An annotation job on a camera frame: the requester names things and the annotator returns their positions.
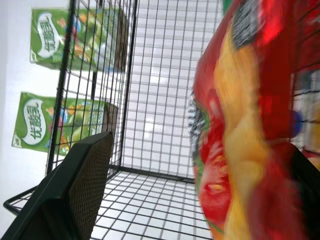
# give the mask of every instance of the cardboard box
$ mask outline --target cardboard box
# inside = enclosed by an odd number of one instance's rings
[[[48,152],[56,98],[22,92],[15,122],[12,146]],[[60,110],[55,152],[67,155],[79,140],[113,132],[115,136],[118,108],[108,102],[69,98]]]
[[[33,8],[30,62],[60,69],[68,10]],[[128,22],[120,8],[79,9],[73,18],[69,63],[72,70],[124,71]]]

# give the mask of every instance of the shopping cart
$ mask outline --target shopping cart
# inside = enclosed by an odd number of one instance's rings
[[[75,50],[66,47],[55,106],[56,116],[68,98],[117,107],[102,123],[104,131],[116,128],[91,239],[212,239],[195,192],[187,106],[198,59],[223,18],[222,0],[70,0],[69,19],[79,19],[79,9],[95,14],[105,8],[121,8],[126,16],[127,28],[117,34],[128,38],[125,69],[73,70],[68,56],[75,58]],[[66,42],[71,37],[67,33]],[[294,78],[299,84],[293,109],[303,112],[303,130],[292,142],[315,155],[304,148],[308,128],[319,124],[311,120],[313,108],[306,103],[320,99],[319,76],[312,70],[308,82]],[[55,144],[59,128],[56,120],[47,175],[64,160]],[[35,189],[4,206],[18,215]]]

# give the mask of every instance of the chip bag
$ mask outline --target chip bag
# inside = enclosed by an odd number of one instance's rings
[[[288,170],[300,2],[233,0],[198,62],[190,142],[215,240],[307,238]]]

